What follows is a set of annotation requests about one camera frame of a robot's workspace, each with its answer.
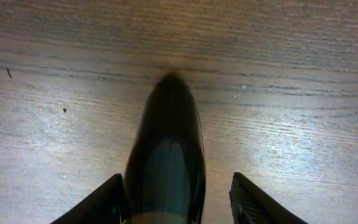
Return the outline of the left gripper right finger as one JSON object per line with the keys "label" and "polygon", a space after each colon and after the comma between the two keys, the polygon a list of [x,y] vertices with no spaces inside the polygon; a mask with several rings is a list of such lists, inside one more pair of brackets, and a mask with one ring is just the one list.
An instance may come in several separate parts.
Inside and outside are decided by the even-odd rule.
{"label": "left gripper right finger", "polygon": [[233,174],[229,198],[235,224],[306,224],[240,172]]}

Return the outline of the dark bottle white cap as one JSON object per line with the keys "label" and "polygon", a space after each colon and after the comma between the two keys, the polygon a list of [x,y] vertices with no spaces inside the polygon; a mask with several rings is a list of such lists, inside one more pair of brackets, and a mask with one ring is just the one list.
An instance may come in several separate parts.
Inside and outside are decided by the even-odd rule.
{"label": "dark bottle white cap", "polygon": [[195,99],[176,73],[147,98],[124,174],[126,223],[201,223],[206,164]]}

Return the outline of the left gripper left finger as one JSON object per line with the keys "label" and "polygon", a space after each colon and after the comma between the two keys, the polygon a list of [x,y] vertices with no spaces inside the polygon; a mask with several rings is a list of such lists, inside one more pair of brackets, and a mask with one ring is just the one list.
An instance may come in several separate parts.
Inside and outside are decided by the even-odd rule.
{"label": "left gripper left finger", "polygon": [[121,174],[114,174],[52,224],[124,223],[129,205]]}

